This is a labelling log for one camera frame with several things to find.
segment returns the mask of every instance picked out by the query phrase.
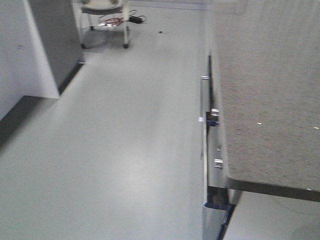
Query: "black baseboard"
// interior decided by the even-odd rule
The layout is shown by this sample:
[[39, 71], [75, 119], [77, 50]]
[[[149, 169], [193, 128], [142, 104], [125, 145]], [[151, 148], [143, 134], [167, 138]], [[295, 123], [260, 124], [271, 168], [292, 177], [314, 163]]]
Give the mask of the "black baseboard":
[[36, 107], [48, 108], [54, 104], [56, 99], [49, 99], [36, 96], [24, 96], [0, 121], [0, 152], [5, 143], [32, 115]]
[[58, 88], [58, 91], [59, 91], [60, 94], [62, 94], [64, 92], [64, 90], [67, 88], [67, 86], [70, 84], [70, 82], [72, 81], [74, 76], [82, 68], [83, 65], [84, 65], [84, 63], [82, 63], [82, 62], [77, 63], [74, 66], [74, 68], [71, 70], [71, 72], [66, 76], [66, 78], [63, 81], [63, 83], [61, 83], [61, 85]]

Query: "white wall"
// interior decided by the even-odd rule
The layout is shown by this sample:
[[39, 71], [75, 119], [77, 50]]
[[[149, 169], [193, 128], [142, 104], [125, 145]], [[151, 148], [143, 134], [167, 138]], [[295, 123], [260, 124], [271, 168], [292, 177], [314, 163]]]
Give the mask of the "white wall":
[[59, 98], [27, 0], [0, 0], [0, 119], [22, 96]]

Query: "countertop edge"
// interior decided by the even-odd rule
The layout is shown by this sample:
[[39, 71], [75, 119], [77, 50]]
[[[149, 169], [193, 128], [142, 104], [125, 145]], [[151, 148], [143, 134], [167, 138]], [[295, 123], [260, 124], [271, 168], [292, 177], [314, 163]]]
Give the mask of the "countertop edge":
[[320, 192], [281, 185], [272, 185], [262, 182], [249, 182], [234, 179], [225, 175], [224, 185], [228, 189], [267, 194], [285, 198], [320, 202]]

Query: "chair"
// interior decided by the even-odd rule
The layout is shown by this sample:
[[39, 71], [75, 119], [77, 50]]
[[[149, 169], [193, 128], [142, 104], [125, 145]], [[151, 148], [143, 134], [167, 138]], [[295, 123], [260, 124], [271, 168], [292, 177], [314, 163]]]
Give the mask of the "chair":
[[[123, 26], [124, 26], [124, 42], [123, 47], [125, 49], [129, 46], [128, 40], [128, 20], [129, 20], [129, 2], [128, 0], [82, 0], [81, 6], [82, 14], [87, 14], [90, 29], [94, 30], [95, 26], [106, 26], [103, 24], [93, 25], [91, 15], [106, 16], [112, 14], [122, 14], [123, 17]], [[80, 14], [80, 41], [82, 48], [86, 49], [87, 47], [84, 44], [84, 34], [82, 26], [83, 15]]]

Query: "chair leg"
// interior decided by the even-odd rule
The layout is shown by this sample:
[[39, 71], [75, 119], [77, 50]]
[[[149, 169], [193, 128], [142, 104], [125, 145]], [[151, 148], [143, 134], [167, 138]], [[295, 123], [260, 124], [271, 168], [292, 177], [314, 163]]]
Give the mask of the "chair leg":
[[123, 43], [123, 47], [125, 49], [127, 49], [129, 47], [128, 22], [125, 21], [123, 24], [124, 24], [124, 43]]
[[87, 16], [88, 16], [88, 20], [89, 20], [89, 24], [90, 24], [90, 29], [91, 29], [91, 30], [95, 30], [95, 28], [94, 28], [94, 26], [93, 26], [93, 24], [92, 24], [91, 15], [90, 15], [90, 14], [87, 14]]
[[123, 47], [127, 49], [129, 47], [129, 37], [128, 37], [128, 20], [129, 20], [129, 2], [126, 0], [122, 8], [123, 20], [124, 20], [124, 43]]
[[84, 37], [84, 32], [83, 32], [83, 19], [82, 18], [83, 18], [83, 13], [82, 13], [82, 11], [80, 11], [80, 14], [79, 14], [79, 27], [80, 27], [79, 38], [80, 38], [81, 47], [83, 49], [86, 49], [86, 46], [84, 43], [85, 37]]

